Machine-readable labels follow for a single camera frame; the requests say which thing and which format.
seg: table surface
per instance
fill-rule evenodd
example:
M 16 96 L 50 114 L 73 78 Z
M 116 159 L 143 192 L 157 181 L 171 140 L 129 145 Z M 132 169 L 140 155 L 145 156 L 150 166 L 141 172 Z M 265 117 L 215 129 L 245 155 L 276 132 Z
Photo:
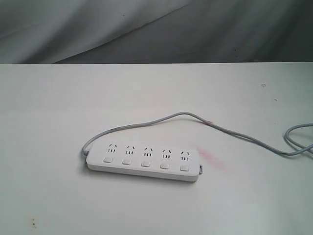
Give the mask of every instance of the table surface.
M 313 122 L 313 63 L 0 65 L 0 234 L 312 234 L 313 160 L 190 117 L 104 136 L 201 153 L 195 183 L 95 172 L 101 131 L 189 111 L 293 151 Z M 312 128 L 291 136 L 313 142 Z

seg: gray cable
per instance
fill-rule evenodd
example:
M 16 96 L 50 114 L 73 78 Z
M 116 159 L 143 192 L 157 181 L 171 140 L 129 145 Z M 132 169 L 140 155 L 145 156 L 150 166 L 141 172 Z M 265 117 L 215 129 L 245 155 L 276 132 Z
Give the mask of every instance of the gray cable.
M 247 135 L 244 135 L 244 134 L 241 134 L 241 133 L 238 133 L 238 132 L 234 132 L 234 131 L 231 131 L 231 130 L 227 130 L 225 128 L 222 128 L 220 126 L 217 126 L 193 113 L 189 113 L 189 112 L 180 112 L 180 113 L 176 113 L 176 114 L 172 114 L 172 115 L 169 115 L 167 117 L 163 117 L 163 118 L 160 118 L 158 120 L 155 120 L 155 121 L 149 121 L 149 122 L 145 122 L 145 123 L 139 123 L 139 124 L 132 124 L 132 125 L 127 125 L 127 126 L 120 126 L 120 127 L 116 127 L 116 128 L 113 128 L 111 130 L 108 130 L 108 131 L 104 131 L 98 135 L 96 135 L 95 137 L 92 137 L 89 141 L 87 141 L 87 143 L 85 143 L 85 145 L 83 146 L 83 154 L 85 156 L 88 155 L 89 151 L 87 150 L 87 147 L 92 143 L 94 142 L 96 139 L 98 139 L 99 137 L 101 136 L 104 136 L 106 134 L 109 134 L 109 133 L 112 133 L 112 132 L 115 132 L 115 131 L 122 131 L 122 130 L 127 130 L 127 129 L 132 129 L 132 128 L 138 128 L 138 127 L 145 127 L 145 126 L 150 126 L 150 125 L 154 125 L 158 122 L 162 122 L 162 121 L 165 121 L 165 120 L 168 120 L 168 119 L 171 119 L 171 118 L 174 118 L 174 117 L 177 117 L 177 116 L 180 116 L 180 115 L 189 115 L 189 116 L 192 116 L 198 120 L 200 120 L 201 122 L 203 122 L 205 125 L 208 125 L 208 126 L 211 126 L 219 131 L 222 131 L 224 133 L 227 133 L 229 135 L 232 135 L 232 136 L 236 136 L 236 137 L 240 137 L 244 140 L 248 140 L 254 144 L 257 144 L 263 148 L 266 148 L 267 150 L 269 151 L 272 151 L 273 153 L 276 153 L 278 155 L 281 155 L 283 157 L 287 157 L 287 156 L 295 156 L 295 155 L 298 155 L 298 154 L 301 154 L 303 152 L 310 152 L 310 153 L 313 153 L 313 151 L 311 150 L 313 148 L 313 144 L 305 147 L 299 143 L 297 143 L 296 141 L 292 140 L 290 137 L 289 137 L 289 133 L 295 129 L 298 129 L 298 128 L 302 128 L 302 127 L 309 127 L 309 126 L 313 126 L 313 123 L 309 123 L 309 124 L 302 124 L 302 125 L 297 125 L 297 126 L 293 126 L 291 128 L 289 128 L 286 133 L 284 134 L 284 139 L 287 141 L 287 142 L 290 142 L 298 147 L 300 147 L 301 149 L 300 150 L 297 150 L 295 152 L 291 152 L 291 153 L 288 153 L 288 152 L 283 152 L 283 151 L 280 151 L 276 148 L 273 148 L 251 136 L 247 136 Z

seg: white power strip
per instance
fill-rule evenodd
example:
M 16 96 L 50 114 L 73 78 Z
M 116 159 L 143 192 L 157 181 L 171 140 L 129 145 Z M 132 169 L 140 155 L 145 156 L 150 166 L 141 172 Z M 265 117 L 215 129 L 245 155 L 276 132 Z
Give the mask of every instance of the white power strip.
M 194 182 L 202 174 L 191 149 L 96 141 L 86 159 L 91 170 Z

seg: gray cloth backdrop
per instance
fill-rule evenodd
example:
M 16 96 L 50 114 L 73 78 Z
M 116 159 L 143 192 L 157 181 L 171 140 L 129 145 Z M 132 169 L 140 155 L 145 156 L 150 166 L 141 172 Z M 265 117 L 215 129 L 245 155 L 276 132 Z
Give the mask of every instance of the gray cloth backdrop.
M 0 0 L 0 63 L 313 61 L 312 0 Z

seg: power strip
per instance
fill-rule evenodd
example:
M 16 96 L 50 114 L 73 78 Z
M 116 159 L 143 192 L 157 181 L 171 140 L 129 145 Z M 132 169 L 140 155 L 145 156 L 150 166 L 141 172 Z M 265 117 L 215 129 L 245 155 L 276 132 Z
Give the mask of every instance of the power strip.
M 202 174 L 198 151 L 173 147 L 96 141 L 86 162 L 96 171 L 189 182 Z

